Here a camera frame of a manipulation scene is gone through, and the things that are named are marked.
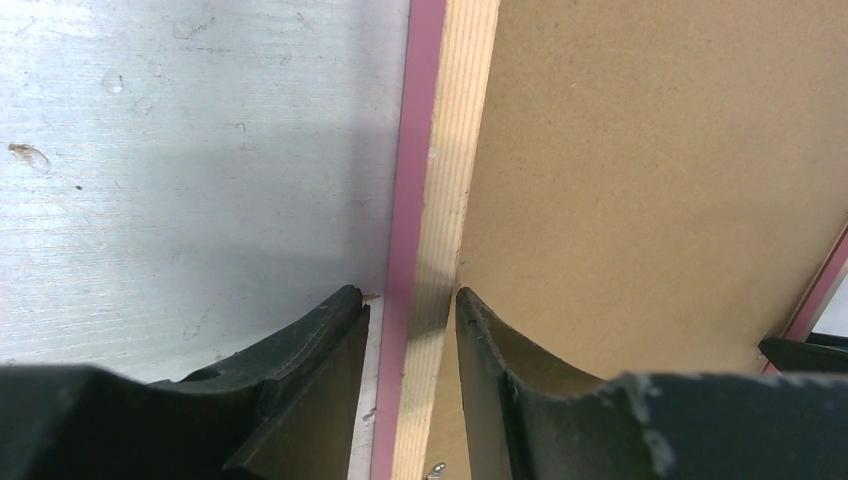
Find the mdf board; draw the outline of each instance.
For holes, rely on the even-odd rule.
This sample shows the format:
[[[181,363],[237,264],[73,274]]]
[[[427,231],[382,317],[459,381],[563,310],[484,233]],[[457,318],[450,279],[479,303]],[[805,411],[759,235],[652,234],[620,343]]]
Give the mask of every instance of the mdf board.
[[[500,8],[460,283],[596,375],[759,371],[846,222],[844,4]],[[427,465],[461,479],[454,343]]]

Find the water spot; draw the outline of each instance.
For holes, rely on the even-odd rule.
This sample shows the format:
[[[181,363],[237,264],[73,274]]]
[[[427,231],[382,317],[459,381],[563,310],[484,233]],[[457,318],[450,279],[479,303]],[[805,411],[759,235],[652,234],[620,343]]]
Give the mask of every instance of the water spot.
[[[215,25],[215,17],[206,18],[183,18],[177,20],[171,26],[174,38],[188,40],[194,35],[212,28]]]
[[[16,157],[23,160],[27,165],[39,172],[47,173],[50,171],[50,160],[48,160],[40,150],[32,145],[27,145],[25,143],[10,143],[8,148],[9,151]]]
[[[121,93],[124,89],[124,76],[115,72],[109,72],[103,76],[103,90],[109,93]]]
[[[153,107],[153,103],[147,97],[141,97],[133,104],[133,113],[136,115],[147,115],[150,112],[150,108]]]
[[[154,77],[162,76],[162,64],[157,62],[156,60],[151,60],[150,63],[147,64],[147,71],[150,72]]]
[[[174,262],[177,265],[185,265],[188,262],[188,260],[186,259],[186,256],[183,255],[183,252],[172,253],[171,254],[171,261]]]
[[[192,339],[200,334],[200,324],[183,329],[183,337]]]

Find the small screw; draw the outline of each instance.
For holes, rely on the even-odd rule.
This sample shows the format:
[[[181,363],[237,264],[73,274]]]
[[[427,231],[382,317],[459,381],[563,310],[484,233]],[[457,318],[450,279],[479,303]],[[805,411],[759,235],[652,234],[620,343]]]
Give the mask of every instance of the small screw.
[[[439,480],[442,478],[442,472],[444,472],[447,467],[448,466],[445,465],[445,462],[437,463],[430,469],[430,473],[427,474],[426,480]]]

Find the black plastic part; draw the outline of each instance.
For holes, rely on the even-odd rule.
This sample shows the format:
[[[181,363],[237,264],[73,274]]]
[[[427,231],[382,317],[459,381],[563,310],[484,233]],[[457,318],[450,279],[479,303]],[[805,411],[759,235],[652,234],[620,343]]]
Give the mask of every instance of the black plastic part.
[[[344,479],[368,317],[343,287],[176,383],[0,368],[0,478]]]
[[[848,478],[848,378],[624,374],[548,353],[457,295],[472,477]]]
[[[812,334],[806,342],[771,337],[760,342],[760,351],[781,372],[848,373],[842,337]]]

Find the pink edge strip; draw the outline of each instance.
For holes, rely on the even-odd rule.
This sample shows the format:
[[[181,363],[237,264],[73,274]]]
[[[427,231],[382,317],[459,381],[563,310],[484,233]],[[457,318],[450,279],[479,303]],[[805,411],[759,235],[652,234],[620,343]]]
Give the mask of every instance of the pink edge strip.
[[[445,5],[446,0],[410,2],[371,480],[392,474]]]
[[[837,286],[835,282],[839,278],[839,272],[845,262],[848,262],[848,228],[843,230],[842,235],[840,235],[836,247],[825,261],[804,300],[801,301],[801,306],[798,308],[795,318],[789,324],[786,333],[783,334],[783,338],[804,341],[813,331],[813,327],[818,321],[816,312],[820,311],[819,307],[828,298],[830,291]],[[764,372],[776,373],[777,369],[769,362]]]

